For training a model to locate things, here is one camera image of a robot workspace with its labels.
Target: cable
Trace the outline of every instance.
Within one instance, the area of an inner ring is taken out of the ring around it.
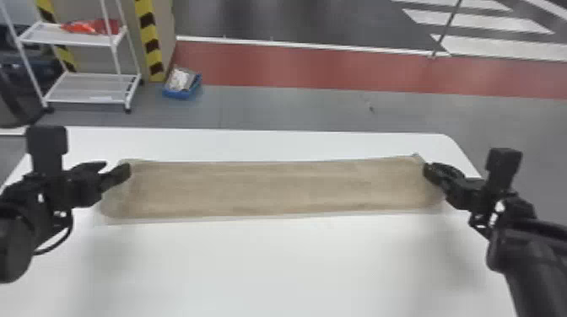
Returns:
[[[71,232],[73,231],[73,213],[71,211],[67,211],[67,215],[65,216],[65,219],[67,220],[67,227],[66,227],[67,232],[56,243],[46,248],[36,250],[34,252],[34,255],[44,255],[45,253],[51,252],[69,238]]]

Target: hazard stripe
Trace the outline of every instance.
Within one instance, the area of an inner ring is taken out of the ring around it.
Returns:
[[[51,0],[35,0],[35,5],[40,11],[41,18],[47,23],[57,23],[55,19],[55,10]],[[55,53],[67,67],[69,72],[77,72],[77,63],[73,54],[66,46],[56,46]]]
[[[165,67],[159,47],[158,29],[155,26],[154,5],[152,0],[136,0],[136,15],[140,23],[140,36],[149,70],[149,80],[163,82]]]

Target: red item on shelf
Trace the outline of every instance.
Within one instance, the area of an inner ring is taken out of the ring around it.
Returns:
[[[62,29],[71,33],[83,33],[83,34],[96,34],[95,28],[90,26],[86,21],[74,21],[69,22],[61,26]]]
[[[117,19],[109,19],[108,23],[111,25],[111,33],[117,35],[120,32],[120,22]],[[71,33],[108,35],[104,19],[73,21],[62,25],[61,28]]]
[[[97,33],[108,35],[108,32],[106,31],[106,22],[104,19],[96,19],[90,21],[90,23]],[[117,19],[109,19],[108,24],[111,25],[111,33],[113,35],[117,35],[120,32],[120,22],[118,22]]]

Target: white table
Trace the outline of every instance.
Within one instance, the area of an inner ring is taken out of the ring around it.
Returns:
[[[361,159],[419,153],[478,175],[433,134],[69,128],[69,168],[103,159]],[[30,170],[27,158],[8,183]],[[73,235],[0,286],[2,316],[514,316],[504,278],[467,214],[103,225],[77,210]]]

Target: white floor marking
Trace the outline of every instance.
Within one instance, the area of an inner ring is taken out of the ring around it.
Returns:
[[[403,10],[415,22],[419,24],[432,24],[432,25],[445,25],[450,13],[424,11],[424,10]],[[487,15],[464,14],[459,13],[455,16],[452,23],[453,26],[462,26],[475,29],[491,29],[491,30],[505,30],[516,32],[533,32],[552,34],[541,25],[531,21],[530,19],[506,18],[506,17],[492,17]]]
[[[456,0],[392,0],[395,3],[419,3],[454,7]],[[461,8],[486,8],[492,10],[511,11],[504,4],[493,0],[464,0]]]
[[[249,46],[275,46],[275,47],[292,47],[292,48],[306,48],[314,50],[330,50],[330,51],[367,51],[372,53],[388,53],[388,54],[408,54],[408,55],[424,55],[429,56],[431,51],[425,50],[409,50],[403,48],[389,48],[389,47],[367,47],[367,46],[336,46],[328,44],[309,44],[309,43],[295,43],[285,41],[272,41],[272,40],[237,40],[227,39],[221,37],[201,37],[201,36],[187,36],[178,35],[177,40],[189,42],[207,42],[219,44],[238,44]],[[440,51],[438,56],[449,56],[447,52]]]
[[[540,7],[545,11],[553,13],[558,17],[567,20],[567,9],[560,7],[555,3],[551,3],[546,0],[524,0],[524,1],[527,3],[531,3],[536,7]]]
[[[567,45],[521,40],[496,40],[447,35],[443,40],[451,54],[567,62]]]

